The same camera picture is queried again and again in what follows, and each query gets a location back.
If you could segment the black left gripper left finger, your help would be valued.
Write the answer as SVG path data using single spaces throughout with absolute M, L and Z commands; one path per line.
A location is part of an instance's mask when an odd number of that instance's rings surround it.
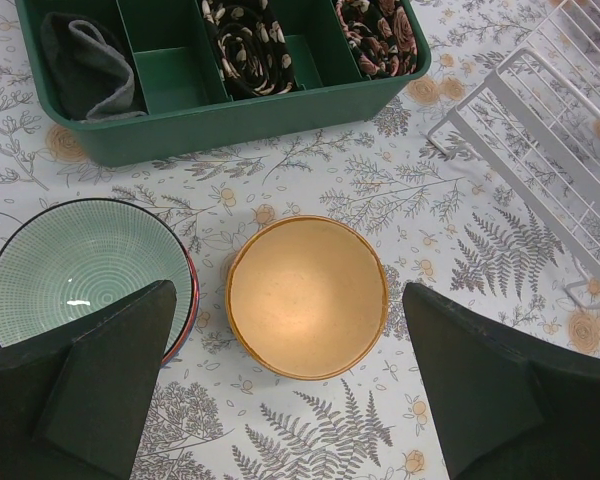
M 0 348 L 0 479 L 127 479 L 176 307 L 155 281 Z

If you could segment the white orange floral bowl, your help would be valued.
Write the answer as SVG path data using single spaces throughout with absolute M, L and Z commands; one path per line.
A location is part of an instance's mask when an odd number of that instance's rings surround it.
M 189 254 L 186 254 L 186 259 L 189 264 L 189 273 L 192 280 L 192 293 L 191 293 L 191 305 L 189 307 L 189 311 L 187 314 L 186 322 L 184 323 L 181 332 L 176 339 L 176 342 L 173 344 L 172 348 L 167 352 L 167 355 L 164 357 L 161 367 L 166 368 L 168 364 L 179 354 L 181 348 L 185 345 L 191 331 L 194 327 L 196 315 L 199 308 L 200 303 L 200 283 L 198 279 L 198 274 L 196 268 L 194 266 L 193 260 Z

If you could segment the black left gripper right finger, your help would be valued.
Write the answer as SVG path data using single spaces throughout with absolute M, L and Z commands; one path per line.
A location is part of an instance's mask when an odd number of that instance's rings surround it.
M 600 479 L 600 359 L 406 285 L 411 343 L 452 479 Z

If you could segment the beige bowl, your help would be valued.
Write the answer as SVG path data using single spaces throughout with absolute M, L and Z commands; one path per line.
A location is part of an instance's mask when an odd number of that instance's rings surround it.
M 279 220 L 251 237 L 229 269 L 230 327 L 261 365 L 304 381 L 360 362 L 384 331 L 381 261 L 351 227 L 321 216 Z

